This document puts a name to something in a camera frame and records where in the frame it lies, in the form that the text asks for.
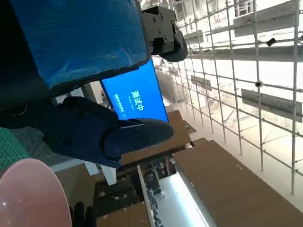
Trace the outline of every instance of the white panel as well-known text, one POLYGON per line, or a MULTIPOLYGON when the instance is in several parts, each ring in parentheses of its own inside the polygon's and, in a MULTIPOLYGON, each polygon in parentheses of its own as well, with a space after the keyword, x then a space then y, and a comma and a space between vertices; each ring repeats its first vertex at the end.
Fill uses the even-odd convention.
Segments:
POLYGON ((159 195, 156 198, 163 226, 207 226, 197 211, 193 197, 178 174, 159 180, 159 184, 165 194, 165 198, 159 195))
POLYGON ((89 172, 90 176, 93 176, 93 175, 99 173, 96 163, 85 161, 84 164, 85 164, 85 167, 87 168, 87 171, 89 172))
POLYGON ((116 184, 117 183, 116 169, 103 165, 101 165, 101 168, 108 185, 116 184))
POLYGON ((91 89, 94 92, 97 103, 103 103, 102 94, 104 93, 103 88, 99 81, 94 81, 90 83, 91 89))
MULTIPOLYGON (((254 34, 253 13, 237 17, 233 20, 235 36, 254 34)), ((294 3, 288 1, 257 12, 257 31, 268 32, 294 27, 294 3)))

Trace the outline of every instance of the metal grid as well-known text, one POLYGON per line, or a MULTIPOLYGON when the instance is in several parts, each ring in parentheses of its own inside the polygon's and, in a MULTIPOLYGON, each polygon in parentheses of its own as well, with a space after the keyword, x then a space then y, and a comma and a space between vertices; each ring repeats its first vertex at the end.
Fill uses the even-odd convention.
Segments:
POLYGON ((0 171, 20 159, 30 157, 14 134, 4 128, 0 128, 0 155, 0 171))
POLYGON ((182 102, 185 103, 185 107, 186 107, 186 111, 187 114, 189 114, 190 111, 192 111, 192 115, 194 118, 196 118, 195 116, 195 112, 196 113, 200 113, 201 115, 201 123, 202 125, 204 125, 204 121, 203 121, 203 117, 202 115, 206 116, 209 118, 210 120, 210 127, 212 130, 212 133, 214 133, 214 128, 213 128, 213 122, 219 124, 222 127, 222 131, 223 131, 223 136, 224 136, 224 141, 226 142, 226 135, 225 135, 225 130, 230 131, 231 133, 235 134, 238 136, 239 138, 239 147, 240 147, 240 154, 243 154, 242 151, 242 141, 246 141, 249 144, 251 144, 253 147, 257 148, 260 150, 260 168, 263 171, 264 170, 264 165, 263 165, 263 155, 266 154, 270 157, 272 157, 273 159, 275 159, 276 161, 278 161, 279 163, 285 165, 286 167, 291 169, 291 175, 292 175, 292 179, 291 179, 291 194, 294 194, 294 176, 295 174, 299 174, 301 176, 303 176, 303 173, 301 173, 298 169, 296 169, 296 164, 298 162, 300 162, 301 160, 296 160, 296 138, 303 138, 303 135, 298 131, 297 129, 297 122, 296 122, 296 102, 297 102, 297 93, 298 92, 303 92, 302 89, 297 88, 297 63, 299 61, 299 57, 298 57, 298 45, 301 44, 300 43, 300 38, 298 37, 298 34, 300 33, 300 31, 298 31, 298 21, 299 21, 299 15, 301 13, 300 11, 300 0, 293 0, 293 4, 294 4, 294 37, 293 38, 287 38, 287 39, 280 39, 277 40, 276 43, 277 44, 285 44, 285 45, 289 45, 289 42, 292 42, 292 47, 293 47, 293 62, 294 62, 294 76, 293 76, 293 86, 292 87, 286 87, 283 85, 275 85, 275 84, 269 84, 269 83, 264 83, 263 86, 264 87, 270 87, 270 88, 275 88, 275 89, 281 89, 281 90, 287 90, 287 91, 291 91, 293 93, 293 115, 292 115, 292 126, 290 127, 286 127, 283 126, 279 123, 273 122, 269 119, 266 118, 266 116, 263 116, 263 111, 261 109, 261 87, 257 87, 258 90, 258 108, 257 108, 257 112, 250 112, 248 110, 242 109, 239 106, 239 99, 242 99, 242 96, 238 94, 238 84, 239 83, 245 83, 245 84, 251 84, 252 86, 254 86, 255 82, 260 81, 260 69, 259 69, 259 61, 260 61, 260 56, 259 56, 259 47, 263 44, 265 44, 266 42, 262 42, 258 39, 258 14, 257 14, 257 1, 253 0, 250 1, 252 3, 253 6, 253 12, 251 13, 253 15, 253 36, 254 36, 254 42, 247 42, 247 43, 241 43, 241 44, 236 44, 233 43, 232 40, 232 33, 233 30, 235 29, 235 26, 233 26, 231 24, 231 18, 230 18, 230 9, 233 9, 233 7, 239 5, 240 3, 246 2, 247 0, 238 0, 238 1, 226 1, 225 2, 225 7, 222 9, 217 9, 215 11, 210 11, 209 9, 209 2, 206 0, 206 15, 200 15, 200 18, 198 18, 198 15, 196 14, 196 3, 199 0, 180 0, 177 2, 165 2, 165 4, 162 4, 162 6, 164 7, 173 7, 176 11, 176 5, 177 4, 182 4, 182 12, 177 12, 177 18, 182 18, 182 20, 178 20, 178 25, 180 29, 185 29, 186 34, 189 34, 188 32, 188 28, 190 25, 194 25, 196 27, 196 36, 197 36, 197 44, 196 45, 192 45, 189 44, 188 45, 188 49, 189 49, 189 55, 188 55, 188 59, 191 61, 192 64, 192 70, 188 69, 186 66, 186 61, 183 62, 178 62, 178 68, 175 67, 176 65, 173 64, 172 67, 173 69, 177 69, 180 73, 180 75, 176 76, 175 75, 171 75, 170 73, 167 73, 170 68, 170 66, 161 64, 159 66, 156 66, 156 70, 158 73, 162 73, 162 74, 166 74, 166 76, 172 77, 173 80, 172 81, 172 86, 174 88, 174 93, 176 96, 176 93, 178 93, 178 95, 180 94, 180 88, 182 89, 183 92, 183 100, 182 102), (188 6, 189 2, 191 3, 191 7, 192 7, 192 12, 193 12, 193 21, 187 21, 186 18, 187 16, 185 15, 184 12, 184 8, 185 8, 185 4, 188 6), (214 34, 213 34, 213 28, 212 28, 212 16, 221 13, 221 12, 226 12, 226 16, 227 16, 227 27, 225 27, 224 31, 221 32, 228 32, 228 37, 229 37, 229 41, 228 41, 228 45, 215 45, 214 44, 214 34), (209 30, 206 31, 209 34, 210 37, 210 41, 211 41, 211 46, 205 46, 206 44, 204 44, 205 47, 202 47, 202 44, 200 42, 201 39, 201 35, 199 34, 198 30, 199 28, 201 30, 202 27, 199 27, 199 24, 201 21, 205 20, 206 23, 208 23, 209 25, 209 30), (245 80, 245 79, 240 79, 237 78, 237 75, 235 73, 235 65, 234 65, 234 48, 237 48, 239 46, 241 47, 245 47, 248 45, 253 45, 254 49, 255 49, 255 58, 254 58, 254 62, 256 64, 256 77, 253 78, 251 81, 245 80), (229 55, 229 60, 231 60, 231 69, 232 69, 232 77, 228 77, 225 75, 220 75, 218 73, 217 70, 217 65, 220 64, 218 63, 218 60, 216 59, 216 55, 215 55, 215 51, 220 49, 220 48, 227 48, 230 51, 230 55, 229 55), (214 72, 207 72, 205 70, 205 58, 204 56, 204 50, 208 50, 210 49, 212 51, 212 58, 213 58, 213 63, 214 63, 214 72), (195 69, 194 67, 194 62, 193 59, 200 59, 201 60, 201 66, 202 66, 202 71, 198 71, 195 69), (218 97, 212 97, 211 95, 209 95, 209 91, 206 88, 205 92, 201 92, 200 90, 198 90, 197 85, 195 86, 190 86, 191 82, 191 75, 202 75, 202 78, 206 81, 206 76, 208 77, 214 77, 216 79, 216 87, 210 87, 212 90, 215 90, 218 93, 218 97), (232 82, 232 86, 233 86, 233 92, 224 90, 221 87, 221 83, 220 83, 220 79, 224 79, 224 80, 230 80, 232 82), (198 107, 197 105, 195 106, 192 94, 196 94, 197 99, 198 99, 198 107), (234 103, 235 105, 231 105, 225 101, 222 100, 222 95, 228 95, 228 96, 232 96, 234 98, 234 103), (200 98, 199 97, 205 97, 205 105, 208 107, 208 114, 205 113, 205 109, 201 108, 200 105, 200 98), (212 112, 211 107, 210 107, 210 102, 217 102, 219 104, 219 109, 220 109, 220 115, 221 118, 220 119, 216 119, 214 117, 215 113, 212 112), (236 122, 237 122, 237 129, 233 130, 231 128, 229 128, 226 125, 226 119, 224 120, 223 117, 223 106, 229 107, 230 109, 232 109, 233 111, 236 112, 236 122), (250 117, 252 119, 256 119, 258 121, 258 124, 256 125, 252 125, 250 127, 247 128, 241 128, 241 119, 240 119, 240 115, 244 114, 247 117, 250 117), (277 138, 271 139, 271 140, 267 140, 267 136, 264 137, 263 135, 263 130, 264 130, 264 124, 266 126, 271 126, 275 129, 279 129, 282 130, 284 132, 290 133, 292 136, 292 145, 291 145, 291 164, 288 164, 287 162, 285 162, 284 160, 282 160, 279 157, 276 157, 275 155, 271 154, 270 152, 266 151, 266 149, 264 148, 264 145, 272 142, 272 141, 276 141, 282 137, 285 137, 285 135, 279 136, 277 138), (258 134, 259 134, 259 143, 255 143, 253 141, 251 141, 250 139, 246 138, 243 136, 244 132, 246 130, 249 130, 253 127, 258 126, 258 134))
POLYGON ((22 144, 31 158, 39 159, 48 166, 53 166, 64 161, 71 160, 70 157, 54 153, 43 141, 43 133, 40 130, 25 127, 12 129, 10 132, 22 144))

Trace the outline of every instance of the metal frame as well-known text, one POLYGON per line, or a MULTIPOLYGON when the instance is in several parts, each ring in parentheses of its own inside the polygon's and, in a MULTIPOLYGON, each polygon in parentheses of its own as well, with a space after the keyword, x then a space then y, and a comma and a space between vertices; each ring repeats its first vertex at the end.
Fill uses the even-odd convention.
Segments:
POLYGON ((146 206, 148 219, 150 221, 151 227, 155 227, 155 221, 154 221, 154 218, 153 218, 153 215, 152 215, 151 205, 150 205, 148 195, 147 195, 147 191, 146 191, 146 185, 145 185, 143 174, 141 172, 141 168, 140 168, 139 165, 137 165, 137 170, 138 170, 138 174, 139 174, 139 178, 140 178, 141 188, 142 188, 142 191, 143 191, 144 203, 145 203, 145 206, 146 206))
MULTIPOLYGON (((234 135, 238 136, 239 137, 239 145, 240 145, 240 154, 242 155, 243 154, 243 151, 242 151, 242 142, 245 141, 247 143, 249 143, 250 145, 252 145, 253 147, 257 148, 260 150, 260 162, 261 162, 261 170, 263 171, 264 170, 264 166, 263 166, 263 155, 266 154, 268 155, 269 157, 273 158, 274 160, 278 161, 279 163, 285 165, 286 167, 288 167, 290 170, 291 170, 291 194, 294 194, 294 176, 295 174, 298 174, 298 175, 301 175, 303 176, 303 173, 300 172, 299 170, 296 169, 296 166, 295 164, 301 160, 296 160, 295 159, 295 140, 296 140, 296 137, 301 137, 303 138, 303 134, 301 134, 300 132, 297 131, 297 128, 296 128, 296 121, 295 121, 295 117, 296 117, 296 101, 297 101, 297 97, 296 97, 296 94, 297 93, 303 93, 303 89, 302 88, 298 88, 297 87, 297 63, 300 62, 300 59, 299 59, 299 54, 298 53, 298 50, 299 48, 301 47, 301 45, 303 43, 300 43, 300 41, 302 40, 302 38, 298 37, 298 33, 300 33, 300 31, 298 31, 298 20, 299 20, 299 15, 302 14, 303 11, 300 11, 300 0, 293 0, 294 3, 295 3, 295 24, 294 24, 294 38, 288 38, 288 39, 280 39, 280 40, 277 40, 276 43, 288 43, 286 45, 289 45, 289 42, 294 42, 294 45, 292 46, 293 48, 293 51, 294 51, 294 77, 293 77, 293 87, 285 87, 285 86, 281 86, 281 85, 275 85, 275 84, 263 84, 263 87, 272 87, 272 88, 276 88, 276 89, 281 89, 281 90, 287 90, 287 91, 292 91, 293 92, 293 117, 292 117, 292 127, 288 127, 288 126, 284 126, 284 125, 279 125, 275 122, 272 122, 271 120, 268 120, 264 117, 262 117, 262 111, 261 111, 261 98, 260 98, 260 90, 261 88, 258 88, 258 114, 254 114, 254 113, 249 113, 248 111, 246 110, 243 110, 241 109, 241 107, 239 107, 239 98, 242 99, 242 96, 238 95, 238 84, 237 82, 242 82, 242 83, 247 83, 247 84, 251 84, 252 86, 254 86, 255 82, 256 81, 260 81, 260 75, 259 75, 259 61, 261 59, 261 57, 259 56, 259 47, 263 44, 266 44, 266 42, 264 41, 260 41, 258 40, 258 32, 257 32, 257 26, 258 26, 258 22, 257 21, 257 14, 256 14, 256 0, 253 0, 253 12, 252 12, 252 15, 253 15, 253 18, 254 18, 254 21, 252 22, 254 27, 253 27, 253 31, 254 31, 254 38, 255 38, 255 42, 250 42, 250 43, 241 43, 241 44, 233 44, 232 43, 232 30, 234 29, 231 25, 231 21, 230 21, 230 11, 229 9, 232 9, 235 5, 238 5, 240 4, 243 0, 239 0, 237 2, 235 2, 233 4, 233 2, 231 3, 230 1, 226 0, 225 2, 225 8, 223 9, 219 9, 215 12, 209 12, 209 7, 208 7, 208 2, 206 1, 206 7, 207 7, 207 15, 202 15, 200 18, 197 18, 197 15, 196 15, 196 9, 195 9, 195 0, 181 0, 181 1, 178 1, 178 2, 173 2, 173 3, 170 3, 169 5, 171 6, 175 6, 177 4, 182 4, 182 7, 184 8, 184 2, 185 1, 191 1, 191 4, 192 4, 192 7, 193 7, 193 16, 194 16, 194 20, 190 23, 187 23, 186 22, 186 15, 184 13, 184 24, 182 23, 182 27, 185 28, 186 30, 186 33, 187 32, 187 27, 191 24, 194 24, 196 26, 196 31, 198 31, 199 29, 201 28, 198 28, 198 21, 200 20, 203 20, 203 19, 208 19, 208 25, 209 25, 209 36, 210 36, 210 39, 211 39, 211 43, 212 45, 209 46, 209 47, 202 47, 201 43, 200 43, 200 40, 201 40, 201 36, 202 34, 200 34, 199 32, 196 33, 196 36, 198 38, 198 43, 197 44, 194 44, 195 47, 192 49, 194 51, 197 51, 197 53, 195 54, 192 54, 191 52, 189 53, 188 55, 188 59, 191 60, 191 64, 193 66, 193 70, 188 70, 186 69, 186 65, 185 65, 185 69, 182 69, 185 71, 186 73, 186 76, 188 75, 188 72, 191 72, 191 74, 193 73, 194 75, 196 75, 197 73, 201 73, 201 75, 203 75, 202 77, 204 79, 206 75, 208 76, 211 76, 211 77, 215 77, 216 80, 217 80, 217 86, 215 87, 211 87, 212 89, 216 90, 218 92, 219 97, 218 98, 212 98, 209 96, 209 92, 208 90, 206 89, 206 94, 203 94, 201 93, 200 91, 198 91, 197 89, 197 86, 196 86, 196 90, 194 90, 194 88, 191 88, 190 87, 190 83, 189 83, 189 80, 188 80, 188 76, 187 76, 187 86, 186 87, 185 85, 183 85, 183 82, 182 82, 182 77, 181 77, 181 86, 182 86, 182 89, 183 89, 183 92, 185 93, 186 89, 188 89, 188 92, 191 93, 191 92, 196 92, 197 93, 197 97, 198 97, 198 101, 199 101, 199 104, 200 104, 200 99, 199 99, 199 96, 202 95, 202 96, 205 96, 206 99, 207 99, 207 105, 208 105, 208 111, 209 111, 209 114, 206 114, 204 113, 202 110, 201 110, 201 105, 199 105, 199 109, 196 108, 194 105, 193 105, 193 99, 192 97, 190 97, 190 101, 188 100, 185 100, 185 105, 186 105, 186 108, 187 106, 189 106, 189 108, 191 107, 193 112, 194 111, 199 111, 201 113, 201 119, 202 119, 202 115, 208 117, 210 119, 210 122, 211 122, 211 128, 212 128, 212 132, 214 132, 214 127, 213 127, 213 122, 217 123, 218 125, 222 126, 223 128, 223 131, 225 132, 225 129, 230 131, 231 133, 233 133, 234 135), (225 30, 226 32, 228 31, 228 42, 229 44, 223 44, 223 45, 215 45, 214 44, 214 41, 213 41, 213 33, 212 33, 212 25, 210 23, 210 17, 217 14, 217 13, 220 13, 220 12, 226 12, 227 14, 227 29, 225 30), (254 56, 255 56, 255 59, 254 61, 256 62, 256 69, 257 69, 257 74, 256 74, 256 81, 248 81, 248 80, 244 80, 244 79, 240 79, 240 78, 237 78, 237 75, 235 75, 235 66, 234 66, 234 60, 235 60, 235 54, 234 54, 234 47, 239 47, 239 46, 248 46, 248 45, 254 45, 254 49, 255 49, 255 53, 254 53, 254 56), (213 73, 209 73, 209 72, 206 72, 205 71, 205 68, 204 68, 204 59, 205 58, 205 54, 204 54, 204 50, 216 50, 218 48, 228 48, 228 50, 230 51, 230 60, 232 62, 232 76, 225 76, 225 75, 219 75, 218 74, 218 71, 217 71, 217 62, 216 62, 216 56, 213 55, 213 60, 214 60, 214 71, 215 71, 215 74, 213 73), (202 64, 202 71, 197 71, 194 67, 194 61, 193 59, 200 59, 201 60, 201 64, 202 64), (233 89, 234 89, 234 93, 233 92, 230 92, 230 91, 225 91, 223 87, 220 87, 219 86, 219 78, 223 78, 223 79, 228 79, 228 80, 232 80, 232 83, 233 84, 233 89), (234 97, 235 99, 235 105, 234 104, 228 104, 226 103, 225 101, 221 100, 221 95, 222 93, 224 94, 227 94, 227 95, 230 95, 231 97, 234 97), (212 113, 211 113, 211 109, 210 109, 210 105, 209 105, 209 100, 214 100, 216 102, 219 103, 220 105, 220 112, 221 112, 221 118, 222 118, 222 122, 219 122, 218 120, 214 119, 212 117, 212 113), (237 123, 238 123, 238 128, 233 128, 233 129, 230 129, 229 127, 227 127, 224 123, 224 120, 223 120, 223 111, 222 111, 222 105, 225 105, 225 106, 228 106, 234 110, 236 110, 236 119, 237 119, 237 123), (241 119, 239 117, 239 114, 240 113, 244 113, 245 115, 247 116, 250 116, 250 117, 253 117, 255 119, 258 119, 258 126, 259 126, 259 135, 260 135, 260 143, 259 144, 254 144, 253 142, 251 142, 249 139, 243 137, 242 135, 242 132, 246 129, 241 129, 241 119), (265 122, 269 125, 272 125, 276 128, 279 128, 279 129, 282 129, 284 131, 286 131, 287 133, 289 133, 289 135, 292 135, 292 156, 291 156, 291 165, 287 164, 286 162, 280 160, 279 158, 275 157, 274 155, 272 155, 270 152, 266 151, 264 148, 263 148, 263 145, 266 144, 266 143, 269 143, 269 142, 272 142, 272 141, 275 141, 281 137, 284 137, 284 136, 288 136, 288 135, 283 135, 283 136, 279 136, 277 138, 274 138, 274 139, 271 139, 269 141, 263 141, 263 135, 262 135, 262 123, 265 122)), ((175 77, 175 80, 172 80, 173 83, 176 83, 177 84, 177 87, 180 86, 180 84, 178 83, 177 81, 177 78, 175 77)))

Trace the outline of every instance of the metal scaffolding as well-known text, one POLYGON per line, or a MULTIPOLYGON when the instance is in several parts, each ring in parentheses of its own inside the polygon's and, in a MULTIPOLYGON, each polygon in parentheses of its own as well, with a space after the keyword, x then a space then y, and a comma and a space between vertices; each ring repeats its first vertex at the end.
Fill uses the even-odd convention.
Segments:
POLYGON ((284 166, 286 166, 287 168, 289 168, 291 170, 291 194, 294 194, 294 180, 295 180, 295 174, 301 175, 303 176, 303 173, 300 172, 298 169, 296 169, 296 163, 298 163, 299 161, 301 161, 302 159, 296 160, 296 138, 303 138, 303 134, 301 134, 298 129, 297 129, 297 121, 296 118, 299 117, 303 117, 303 115, 298 115, 297 113, 297 93, 303 93, 303 89, 298 88, 297 87, 297 71, 298 71, 298 62, 302 62, 300 56, 301 56, 301 49, 303 46, 301 46, 301 40, 302 38, 298 36, 298 34, 300 33, 299 31, 299 15, 302 13, 300 11, 300 0, 293 0, 293 4, 294 4, 294 13, 293 13, 293 17, 294 17, 294 37, 293 38, 285 38, 285 39, 277 39, 276 43, 277 44, 285 44, 285 46, 281 47, 284 48, 283 50, 287 51, 287 54, 285 55, 285 57, 283 58, 285 61, 288 62, 293 62, 294 63, 294 76, 293 76, 293 86, 289 87, 289 86, 284 86, 284 84, 282 85, 278 85, 275 84, 275 81, 272 82, 272 84, 270 83, 262 83, 261 79, 260 79, 260 69, 259 69, 259 62, 260 61, 265 61, 264 59, 266 59, 266 57, 264 56, 260 56, 261 54, 263 54, 263 47, 260 47, 261 45, 265 45, 267 42, 264 41, 260 41, 258 39, 258 24, 260 22, 264 22, 264 20, 259 19, 258 20, 258 0, 253 0, 252 1, 252 7, 253 10, 251 12, 252 15, 252 21, 251 24, 253 26, 253 37, 254 37, 254 42, 250 41, 250 42, 246 42, 246 43, 241 43, 241 44, 234 44, 233 43, 233 31, 235 29, 235 26, 232 23, 232 19, 231 19, 231 12, 232 10, 234 10, 234 7, 241 4, 242 2, 245 2, 246 0, 239 0, 239 1, 228 1, 228 0, 222 0, 224 1, 224 8, 222 9, 212 9, 210 10, 210 6, 209 6, 209 2, 205 1, 204 3, 206 4, 206 15, 198 15, 196 12, 196 1, 198 0, 180 0, 180 1, 176 1, 170 4, 165 4, 163 6, 172 6, 174 9, 176 9, 176 5, 177 4, 181 4, 182 5, 182 11, 177 12, 177 18, 178 18, 178 13, 182 13, 182 15, 179 15, 180 18, 182 18, 182 20, 178 21, 179 24, 182 24, 182 26, 180 26, 179 28, 184 28, 186 31, 186 34, 189 34, 188 32, 188 28, 190 25, 195 26, 196 29, 196 38, 197 38, 197 43, 195 45, 193 44, 188 44, 188 49, 189 49, 189 54, 188 54, 188 60, 190 61, 191 66, 188 66, 186 64, 187 61, 184 61, 184 68, 180 67, 180 64, 178 63, 178 72, 179 74, 173 75, 173 73, 171 73, 169 70, 170 66, 167 66, 165 64, 159 65, 159 67, 156 69, 157 72, 159 73, 163 73, 166 74, 166 76, 168 77, 172 77, 173 79, 172 81, 172 86, 174 88, 174 92, 178 93, 179 96, 179 88, 182 87, 182 92, 183 92, 183 96, 184 99, 181 101, 181 103, 184 103, 187 109, 187 114, 191 114, 189 111, 190 109, 192 110, 192 115, 194 118, 196 118, 195 113, 200 113, 201 116, 201 123, 202 126, 205 127, 205 120, 203 120, 203 115, 208 117, 210 119, 210 127, 212 130, 212 133, 214 133, 214 127, 213 127, 213 122, 220 125, 222 127, 222 131, 223 131, 223 136, 224 136, 224 141, 228 143, 228 140, 226 139, 226 134, 225 134, 225 130, 231 132, 232 134, 236 135, 239 138, 239 147, 240 147, 240 154, 243 154, 243 150, 242 150, 242 142, 245 141, 247 143, 249 143, 250 145, 252 145, 253 147, 257 148, 258 150, 260 150, 260 163, 261 163, 261 171, 264 170, 264 165, 263 165, 263 155, 268 155, 269 157, 273 158, 274 160, 278 161, 279 163, 283 164, 284 166), (188 7, 188 5, 190 4, 190 12, 192 12, 191 15, 189 15, 190 13, 185 12, 185 6, 188 7), (220 28, 214 28, 212 27, 212 17, 214 15, 220 14, 220 13, 225 13, 226 14, 226 23, 227 26, 223 27, 224 29, 220 29, 220 28), (205 27, 200 27, 200 22, 203 22, 205 24, 208 24, 208 28, 207 31, 205 32, 205 27), (228 44, 216 44, 214 41, 214 34, 217 33, 223 33, 223 32, 228 32, 228 44), (203 47, 202 48, 202 40, 204 40, 204 37, 209 37, 210 39, 210 44, 208 47, 203 47), (256 77, 252 78, 251 80, 247 80, 247 79, 243 79, 243 78, 238 78, 239 76, 237 76, 236 72, 235 72, 235 61, 238 61, 239 58, 235 57, 236 54, 243 54, 244 49, 235 49, 235 47, 239 47, 242 46, 243 48, 245 48, 245 46, 248 45, 253 45, 253 48, 247 48, 246 50, 248 50, 248 53, 250 54, 250 58, 249 60, 245 59, 246 61, 254 61, 255 62, 255 67, 256 67, 256 77), (196 69, 195 63, 197 63, 197 59, 199 59, 201 61, 201 67, 202 67, 202 71, 199 71, 196 69), (223 59, 228 59, 231 61, 231 70, 232 70, 232 76, 226 76, 221 75, 222 72, 220 73, 218 70, 218 66, 220 65, 220 60, 223 59), (214 72, 207 72, 207 69, 205 67, 205 60, 207 61, 212 61, 214 66, 213 66, 213 70, 214 72), (191 76, 190 75, 194 75, 195 77, 200 77, 201 79, 204 80, 204 90, 203 92, 201 92, 201 89, 197 86, 197 83, 192 83, 191 81, 191 76), (216 80, 217 85, 216 86, 211 86, 207 84, 207 77, 210 78, 214 78, 216 80), (234 91, 228 91, 225 90, 225 88, 222 86, 222 84, 220 83, 221 80, 224 81, 231 81, 230 84, 232 84, 232 89, 234 91), (255 84, 257 82, 261 82, 262 86, 256 86, 255 84), (239 95, 239 83, 244 83, 247 85, 251 85, 252 88, 256 88, 257 92, 258 92, 258 106, 257 111, 255 113, 250 112, 246 109, 241 108, 240 100, 245 100, 244 97, 242 97, 242 95, 239 95), (273 122, 270 119, 266 118, 266 115, 262 114, 262 100, 261 100, 261 90, 263 89, 263 87, 267 87, 267 88, 274 88, 274 89, 278 89, 278 90, 284 90, 284 91, 289 91, 293 93, 293 99, 292 99, 292 126, 291 127, 287 127, 288 125, 282 125, 279 124, 277 122, 273 122), (213 92, 217 92, 218 96, 214 97, 213 95, 211 95, 213 92, 210 92, 209 89, 211 89, 213 92), (197 102, 194 102, 193 97, 197 96, 197 102), (224 99, 222 99, 222 96, 228 96, 231 97, 234 100, 234 104, 230 104, 228 102, 226 102, 224 99), (205 108, 207 108, 208 110, 208 114, 203 112, 203 106, 201 105, 201 100, 200 97, 205 97, 205 108), (211 102, 212 103, 218 103, 219 104, 219 109, 220 111, 217 113, 212 113, 211 110, 211 102), (223 107, 225 106, 225 108, 228 109, 227 114, 228 117, 224 120, 223 117, 223 107), (237 127, 236 129, 232 129, 230 128, 226 123, 229 120, 230 116, 233 114, 235 114, 235 117, 233 119, 233 122, 237 123, 237 127), (214 114, 216 114, 216 116, 218 116, 218 114, 221 114, 221 119, 217 120, 214 118, 214 114), (258 124, 256 124, 257 122, 255 122, 255 125, 253 126, 249 126, 249 127, 245 127, 241 129, 241 120, 240 120, 240 114, 241 116, 245 115, 247 117, 251 117, 252 119, 256 119, 258 121, 258 124), (286 132, 286 135, 279 135, 276 138, 266 138, 263 141, 263 128, 268 125, 270 125, 271 127, 274 127, 274 129, 279 129, 279 130, 283 130, 286 132), (243 131, 245 130, 249 130, 253 127, 258 126, 258 133, 259 133, 259 144, 251 141, 249 138, 247 138, 246 136, 243 136, 243 131), (274 154, 272 154, 270 152, 270 150, 265 150, 264 149, 264 145, 272 142, 272 141, 276 141, 278 139, 281 138, 285 138, 288 135, 292 135, 292 146, 291 146, 291 164, 288 164, 287 162, 285 162, 284 160, 281 160, 279 157, 276 157, 274 154))

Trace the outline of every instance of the window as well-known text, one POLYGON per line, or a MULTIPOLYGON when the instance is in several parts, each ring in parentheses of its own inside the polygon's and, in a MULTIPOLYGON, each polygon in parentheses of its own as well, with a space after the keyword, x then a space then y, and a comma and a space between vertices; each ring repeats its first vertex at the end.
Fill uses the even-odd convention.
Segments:
POLYGON ((253 11, 252 0, 247 0, 235 5, 235 17, 243 16, 249 14, 253 11))

